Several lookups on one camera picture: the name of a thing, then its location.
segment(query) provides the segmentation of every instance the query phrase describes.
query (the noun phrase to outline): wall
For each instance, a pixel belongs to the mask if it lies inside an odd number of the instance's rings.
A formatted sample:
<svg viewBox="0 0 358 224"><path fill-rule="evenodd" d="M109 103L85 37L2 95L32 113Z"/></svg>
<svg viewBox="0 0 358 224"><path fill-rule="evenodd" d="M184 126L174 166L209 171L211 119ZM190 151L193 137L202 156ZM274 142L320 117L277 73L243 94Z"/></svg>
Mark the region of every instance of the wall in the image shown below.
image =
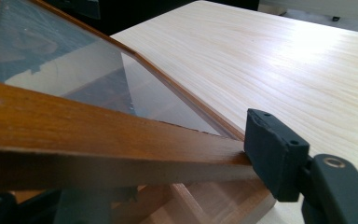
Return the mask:
<svg viewBox="0 0 358 224"><path fill-rule="evenodd" d="M260 4L358 20L358 0L260 0Z"/></svg>

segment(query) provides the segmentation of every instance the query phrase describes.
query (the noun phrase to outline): floor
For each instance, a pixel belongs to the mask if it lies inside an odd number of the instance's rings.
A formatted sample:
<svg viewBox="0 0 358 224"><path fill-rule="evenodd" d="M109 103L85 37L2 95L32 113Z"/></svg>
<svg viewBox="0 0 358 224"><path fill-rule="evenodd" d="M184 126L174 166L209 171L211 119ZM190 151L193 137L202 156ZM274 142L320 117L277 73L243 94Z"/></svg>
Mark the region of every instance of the floor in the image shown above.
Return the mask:
<svg viewBox="0 0 358 224"><path fill-rule="evenodd" d="M358 32L358 20L340 18L339 21L332 21L333 16L318 15L315 13L304 12L300 10L287 9L283 17L292 18L300 21L309 21L313 23L334 26L341 29Z"/></svg>

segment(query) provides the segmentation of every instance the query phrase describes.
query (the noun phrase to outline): wooden table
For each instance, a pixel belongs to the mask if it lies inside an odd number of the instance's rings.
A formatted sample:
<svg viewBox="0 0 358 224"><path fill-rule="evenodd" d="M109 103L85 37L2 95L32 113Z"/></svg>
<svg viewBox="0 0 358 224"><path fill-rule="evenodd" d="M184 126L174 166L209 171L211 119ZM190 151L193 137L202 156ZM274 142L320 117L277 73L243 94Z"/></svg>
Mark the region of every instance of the wooden table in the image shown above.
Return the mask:
<svg viewBox="0 0 358 224"><path fill-rule="evenodd" d="M199 1L112 37L145 56L244 132L268 111L358 168L358 33ZM300 223L277 203L260 223Z"/></svg>

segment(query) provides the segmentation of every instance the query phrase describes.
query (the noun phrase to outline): clamp jaw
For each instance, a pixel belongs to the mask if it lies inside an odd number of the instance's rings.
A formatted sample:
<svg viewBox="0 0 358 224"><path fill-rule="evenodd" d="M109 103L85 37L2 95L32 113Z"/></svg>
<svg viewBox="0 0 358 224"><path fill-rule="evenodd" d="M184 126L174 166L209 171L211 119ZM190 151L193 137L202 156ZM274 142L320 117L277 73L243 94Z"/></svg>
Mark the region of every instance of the clamp jaw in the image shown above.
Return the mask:
<svg viewBox="0 0 358 224"><path fill-rule="evenodd" d="M249 109L244 150L279 202L304 195L310 223L358 223L358 171L332 155L308 155L310 144L269 113Z"/></svg>

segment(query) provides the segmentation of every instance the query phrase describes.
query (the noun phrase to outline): black clamp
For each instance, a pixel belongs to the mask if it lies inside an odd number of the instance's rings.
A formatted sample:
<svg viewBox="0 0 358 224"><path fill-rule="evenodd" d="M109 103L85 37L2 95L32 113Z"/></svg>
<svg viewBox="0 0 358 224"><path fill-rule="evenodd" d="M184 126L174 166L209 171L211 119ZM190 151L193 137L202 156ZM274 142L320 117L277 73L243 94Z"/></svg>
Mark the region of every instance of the black clamp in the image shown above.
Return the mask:
<svg viewBox="0 0 358 224"><path fill-rule="evenodd" d="M307 224L358 223L358 171L340 157L311 158L309 148L270 113L248 110L244 149L274 198L296 202L301 192Z"/></svg>
<svg viewBox="0 0 358 224"><path fill-rule="evenodd" d="M17 203L0 193L0 224L110 223L111 202L136 201L137 187L116 189L50 189Z"/></svg>

